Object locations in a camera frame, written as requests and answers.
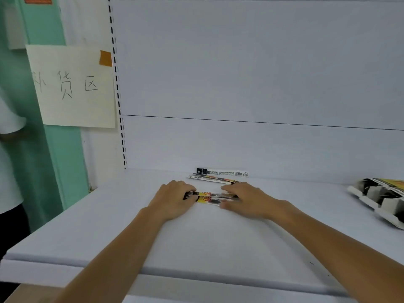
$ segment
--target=person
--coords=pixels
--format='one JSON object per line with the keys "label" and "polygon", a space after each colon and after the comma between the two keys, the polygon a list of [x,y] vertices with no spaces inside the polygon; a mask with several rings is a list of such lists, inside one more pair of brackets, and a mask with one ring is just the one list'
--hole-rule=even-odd
{"label": "person", "polygon": [[[360,303],[404,300],[404,266],[370,247],[322,224],[291,203],[247,183],[225,185],[240,202],[222,209],[250,218],[269,219],[299,240]],[[185,214],[197,196],[183,200],[195,187],[182,181],[162,185],[149,206],[106,246],[56,297],[54,303],[122,302],[168,220]]]}
{"label": "person", "polygon": [[[0,88],[0,260],[7,250],[30,234],[28,217],[22,206],[23,198],[13,175],[13,167],[2,142],[18,137],[26,119],[14,114],[3,100]],[[17,284],[0,282],[0,302]]]}

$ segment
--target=teal wall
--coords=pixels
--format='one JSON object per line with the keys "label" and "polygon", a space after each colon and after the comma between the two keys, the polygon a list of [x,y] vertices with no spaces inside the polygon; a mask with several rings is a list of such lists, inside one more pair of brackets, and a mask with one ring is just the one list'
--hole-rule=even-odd
{"label": "teal wall", "polygon": [[[14,0],[3,0],[13,3]],[[23,136],[5,143],[32,230],[62,212],[62,202],[25,50],[9,50],[0,2],[0,84],[14,110],[27,118]]]}
{"label": "teal wall", "polygon": [[[52,5],[15,0],[28,44],[65,45],[57,0]],[[79,127],[44,125],[53,171],[63,209],[89,193]]]}

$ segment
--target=white shirt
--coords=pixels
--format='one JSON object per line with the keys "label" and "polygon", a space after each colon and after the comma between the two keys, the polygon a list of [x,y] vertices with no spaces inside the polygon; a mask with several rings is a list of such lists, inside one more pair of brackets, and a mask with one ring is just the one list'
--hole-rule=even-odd
{"label": "white shirt", "polygon": [[[26,119],[14,114],[0,92],[0,134],[17,132],[25,126]],[[13,174],[13,166],[0,141],[0,214],[23,202]]]}

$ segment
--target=left hand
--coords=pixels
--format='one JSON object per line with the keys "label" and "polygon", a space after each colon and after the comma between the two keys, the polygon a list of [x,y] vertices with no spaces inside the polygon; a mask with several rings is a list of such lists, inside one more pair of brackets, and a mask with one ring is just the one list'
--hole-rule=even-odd
{"label": "left hand", "polygon": [[187,191],[195,191],[192,185],[183,181],[171,181],[167,185],[161,185],[160,189],[151,200],[148,208],[153,209],[164,221],[172,220],[187,212],[197,200],[196,195],[183,200]]}

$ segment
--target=black pants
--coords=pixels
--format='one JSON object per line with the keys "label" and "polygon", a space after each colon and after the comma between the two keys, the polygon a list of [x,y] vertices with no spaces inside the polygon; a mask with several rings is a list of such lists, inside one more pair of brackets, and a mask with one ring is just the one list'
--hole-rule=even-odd
{"label": "black pants", "polygon": [[[7,250],[30,234],[28,217],[22,206],[0,214],[0,259]],[[0,303],[4,302],[18,284],[0,282]]]}

